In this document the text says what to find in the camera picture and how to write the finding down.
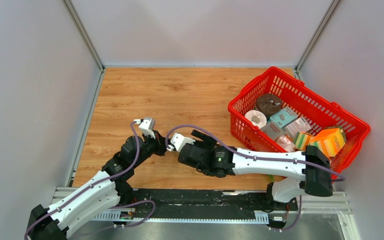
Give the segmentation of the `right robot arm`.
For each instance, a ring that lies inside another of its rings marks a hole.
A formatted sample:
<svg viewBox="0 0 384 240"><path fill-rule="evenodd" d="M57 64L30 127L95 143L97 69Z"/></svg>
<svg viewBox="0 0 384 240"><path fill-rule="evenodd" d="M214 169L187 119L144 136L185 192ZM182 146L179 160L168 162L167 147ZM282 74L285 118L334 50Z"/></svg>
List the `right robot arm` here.
<svg viewBox="0 0 384 240"><path fill-rule="evenodd" d="M179 133L173 135L169 146L171 151L178 152L179 163L206 176L263 174L284 177L267 185L265 203L273 210L301 195L333 195L330 160L315 146L295 152L252 151L217 145L213 138L206 143Z"/></svg>

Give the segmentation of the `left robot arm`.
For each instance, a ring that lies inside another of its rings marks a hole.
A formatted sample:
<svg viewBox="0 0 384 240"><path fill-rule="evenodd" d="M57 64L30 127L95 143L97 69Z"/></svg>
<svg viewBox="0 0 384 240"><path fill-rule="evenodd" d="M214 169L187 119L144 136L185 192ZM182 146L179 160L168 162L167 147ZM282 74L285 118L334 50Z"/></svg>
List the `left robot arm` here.
<svg viewBox="0 0 384 240"><path fill-rule="evenodd" d="M164 156L170 139L151 130L134 133L87 183L65 198L47 207L41 204L30 212L24 239L67 240L98 214L108 209L155 205L148 199L139 201L128 180L145 160Z"/></svg>

